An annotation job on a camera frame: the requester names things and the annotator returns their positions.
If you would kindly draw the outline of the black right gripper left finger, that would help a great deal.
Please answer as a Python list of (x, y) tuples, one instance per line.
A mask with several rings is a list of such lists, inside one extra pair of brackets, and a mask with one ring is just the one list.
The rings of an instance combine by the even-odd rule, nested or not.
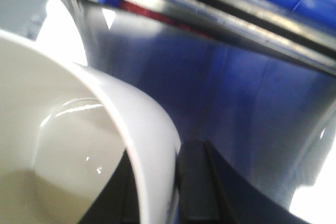
[(79, 223), (139, 223), (138, 194), (126, 151), (113, 175)]

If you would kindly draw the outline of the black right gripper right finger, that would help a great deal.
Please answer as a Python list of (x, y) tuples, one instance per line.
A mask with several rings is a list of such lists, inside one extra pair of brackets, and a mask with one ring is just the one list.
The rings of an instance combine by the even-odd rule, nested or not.
[(240, 176), (210, 142), (182, 143), (179, 223), (304, 223)]

